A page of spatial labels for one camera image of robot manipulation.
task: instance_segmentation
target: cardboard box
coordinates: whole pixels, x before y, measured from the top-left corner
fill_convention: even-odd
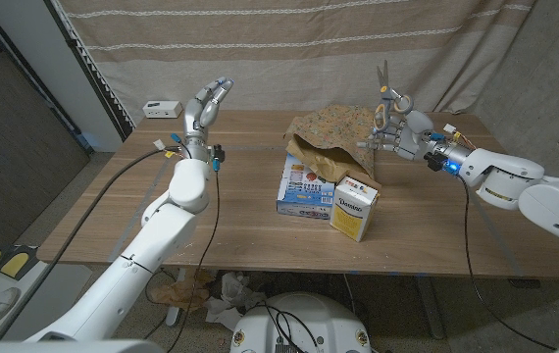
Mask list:
[[[333,195],[333,182],[317,177],[310,168],[292,155],[286,156],[279,183],[279,213],[328,220]]]
[[[362,173],[348,171],[334,191],[330,225],[362,240],[376,210],[381,185]]]

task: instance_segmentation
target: wire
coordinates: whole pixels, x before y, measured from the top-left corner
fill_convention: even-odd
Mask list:
[[[347,291],[349,292],[349,299],[351,299],[351,310],[356,315],[356,305],[354,304],[354,295],[351,293],[351,287],[349,286],[349,280],[347,280],[347,275],[342,274],[342,277],[345,278],[345,284],[347,284]]]
[[[149,292],[148,292],[148,288],[149,288],[149,283],[151,282],[151,280],[153,279],[153,277],[157,276],[158,274],[164,274],[168,277],[170,277],[172,280],[177,281],[177,279],[175,278],[175,276],[173,276],[173,274],[168,273],[166,271],[164,271],[164,268],[160,268],[160,270],[158,270],[155,274],[153,274],[153,276],[151,276],[151,278],[146,282],[146,285],[144,286],[144,296],[146,297],[146,300],[149,301],[149,303],[152,304],[164,304],[164,303],[158,303],[156,301],[153,301],[150,297],[149,297]],[[167,316],[169,315],[169,313],[167,312],[164,315],[164,318],[162,318],[162,320],[160,320],[147,334],[144,335],[144,337],[142,337],[143,339],[147,339],[149,338],[149,336],[151,336],[151,334],[153,334],[158,328],[160,328],[160,326],[164,323],[164,321],[166,320]]]
[[[315,344],[315,349],[317,350],[317,352],[319,352],[319,344],[317,344],[317,340],[315,339],[314,334],[312,334],[312,332],[310,331],[310,329],[306,326],[306,324],[304,324],[301,320],[299,320],[299,318],[297,318],[296,316],[294,316],[291,313],[285,312],[285,311],[278,311],[278,313],[276,314],[276,321],[280,320],[280,314],[286,314],[289,315],[290,317],[292,317],[294,320],[296,320],[299,324],[301,324],[301,326],[303,326],[304,328],[306,328],[306,331],[308,332],[308,334],[310,335],[310,338],[312,338],[312,343]],[[286,338],[288,340],[288,343],[290,343],[292,346],[294,346],[295,349],[297,349],[297,351],[299,353],[305,353],[303,350],[301,350],[299,347],[297,347],[297,345],[290,339],[290,337],[286,336],[286,332],[284,332],[283,328],[281,328],[281,325],[279,325],[279,331],[281,331],[281,334],[283,335],[284,338]]]
[[[183,313],[183,319],[181,320],[181,328],[179,329],[178,336],[175,338],[175,342],[171,344],[171,347],[167,350],[171,352],[175,345],[178,344],[179,338],[181,337],[181,333],[183,332],[183,328],[185,328],[185,322],[188,319],[188,315],[190,313],[190,307],[192,306],[192,297],[194,294],[194,290],[197,286],[197,277],[199,276],[199,270],[201,269],[201,264],[203,263],[203,259],[205,258],[205,254],[208,252],[210,248],[210,244],[212,244],[212,240],[214,240],[214,235],[217,233],[217,226],[219,225],[219,215],[221,214],[221,192],[219,191],[219,172],[216,171],[216,180],[217,180],[217,219],[214,222],[214,229],[212,230],[212,236],[210,236],[210,241],[208,241],[208,245],[206,245],[205,250],[203,250],[203,254],[201,255],[201,259],[199,260],[199,265],[197,265],[196,270],[194,271],[194,282],[192,284],[192,291],[190,292],[190,301],[188,301],[188,307]]]
[[[183,143],[180,143],[179,146],[183,147],[183,149],[188,152],[188,158],[192,159],[192,155],[190,154],[190,150],[188,149],[188,147],[186,147]]]
[[[297,318],[296,316],[294,316],[293,314],[280,310],[276,307],[272,307],[271,305],[268,305],[266,302],[262,302],[262,304],[256,304],[255,306],[253,306],[251,309],[253,308],[259,308],[259,307],[265,307],[267,308],[267,312],[269,313],[269,317],[271,317],[271,321],[273,322],[273,324],[276,326],[276,329],[278,330],[278,336],[279,337],[283,337],[288,341],[288,345],[290,345],[292,348],[294,348],[298,353],[305,353],[301,348],[299,348],[295,342],[292,341],[292,333],[290,332],[290,323],[288,322],[288,319],[286,318],[286,315],[289,315],[290,317],[294,318],[297,322],[299,322],[299,324],[301,324],[301,326],[303,326],[304,328],[306,328],[306,331],[308,332],[308,334],[310,335],[310,338],[312,339],[312,342],[315,345],[315,348],[317,349],[317,352],[320,351],[319,349],[319,345],[317,344],[317,340],[315,339],[315,336],[312,334],[312,332],[310,331],[310,329],[301,321],[299,320],[299,318]],[[276,316],[273,317],[273,314],[271,314],[271,310],[273,309],[275,311],[277,311]],[[288,327],[288,335],[286,335],[286,332],[283,330],[283,328],[281,328],[281,325],[278,324],[278,322],[280,321],[280,315],[283,316],[283,319],[286,322],[286,326]]]
[[[112,186],[114,181],[116,181],[116,179],[118,179],[124,172],[128,171],[131,167],[135,166],[136,164],[138,164],[139,162],[143,161],[144,159],[146,159],[148,157],[151,157],[151,156],[153,156],[155,154],[158,154],[158,153],[162,153],[164,151],[178,152],[179,149],[180,149],[180,147],[178,147],[178,146],[168,146],[168,147],[165,147],[164,149],[161,149],[161,150],[156,149],[156,150],[147,152],[147,153],[143,154],[142,156],[136,158],[135,160],[131,161],[129,164],[124,166],[122,169],[120,169],[116,174],[114,174],[110,178],[110,180],[105,184],[105,186],[103,186],[103,188],[101,189],[99,194],[96,195],[96,197],[94,198],[94,200],[92,201],[90,206],[87,208],[87,210],[85,210],[85,212],[83,213],[83,216],[81,216],[79,221],[76,223],[75,228],[68,235],[68,237],[66,238],[66,241],[64,241],[64,244],[62,245],[60,250],[57,252],[57,254],[53,258],[51,263],[44,269],[44,271],[42,271],[42,273],[35,280],[35,282],[31,286],[31,288],[25,293],[25,296],[22,298],[22,300],[16,305],[16,309],[14,309],[9,314],[7,320],[0,327],[0,340],[1,340],[1,338],[3,338],[3,336],[5,336],[9,327],[14,323],[14,321],[16,320],[18,315],[25,308],[26,304],[31,300],[31,298],[33,297],[33,294],[35,294],[35,292],[37,291],[37,289],[40,288],[40,286],[42,285],[44,280],[47,279],[48,276],[51,274],[51,271],[53,271],[53,269],[55,268],[55,265],[57,265],[57,263],[60,261],[60,259],[62,258],[62,255],[64,255],[64,253],[68,249],[69,245],[71,245],[71,242],[73,241],[73,239],[75,239],[76,234],[78,233],[81,226],[83,226],[83,223],[85,223],[85,220],[87,220],[88,216],[90,216],[90,213],[92,213],[92,211],[94,210],[96,205],[99,203],[99,201],[101,200],[101,198],[103,197],[105,192],[110,188],[110,186]]]
[[[147,339],[151,336],[151,334],[155,333],[155,331],[162,326],[167,316],[169,316],[168,312],[166,313],[166,315],[164,315],[164,318],[162,318],[162,320],[160,320],[156,326],[154,326],[147,334],[144,335],[144,337],[142,337],[142,339]]]
[[[488,304],[486,304],[484,302],[483,297],[480,295],[480,291],[478,290],[478,286],[476,285],[476,280],[474,279],[474,271],[472,270],[472,260],[469,256],[469,234],[467,231],[467,223],[468,223],[468,219],[469,219],[469,187],[467,186],[467,182],[465,182],[465,180],[461,177],[461,176],[457,176],[458,178],[460,178],[461,181],[463,181],[463,185],[465,186],[465,195],[467,196],[467,200],[465,201],[465,253],[467,254],[467,266],[469,268],[469,278],[472,281],[472,285],[474,286],[474,290],[476,291],[476,295],[478,295],[478,298],[480,299],[480,301],[483,303],[484,308],[489,311],[489,313],[497,320],[499,321],[501,324],[503,324],[506,328],[510,329],[511,331],[513,331],[514,333],[517,333],[518,335],[520,335],[521,337],[527,339],[528,341],[538,344],[541,347],[547,348],[547,349],[551,349],[551,350],[556,350],[555,347],[552,347],[549,344],[545,344],[543,342],[539,342],[536,339],[527,336],[519,331],[517,331],[516,329],[512,328],[511,326],[509,326],[508,324],[506,324],[502,319],[500,319],[497,314],[495,314],[493,312],[493,310],[491,308],[488,307]]]

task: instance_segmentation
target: striped curtain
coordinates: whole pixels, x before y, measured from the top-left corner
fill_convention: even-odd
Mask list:
[[[58,0],[136,122],[219,76],[241,110],[375,108],[376,66],[424,111],[469,107],[534,0]]]

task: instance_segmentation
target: small white box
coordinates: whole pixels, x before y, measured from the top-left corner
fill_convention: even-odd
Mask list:
[[[368,176],[349,171],[334,191],[330,225],[360,241],[376,209],[381,185]]]
[[[176,118],[181,110],[179,101],[148,101],[142,107],[147,118]]]

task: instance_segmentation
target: white cable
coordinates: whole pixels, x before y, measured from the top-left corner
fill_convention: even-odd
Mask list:
[[[349,292],[349,299],[351,299],[351,310],[356,315],[356,305],[354,304],[354,295],[351,293],[351,287],[349,286],[349,280],[347,280],[347,275],[342,274],[342,277],[345,278],[345,284],[347,284],[347,291]]]

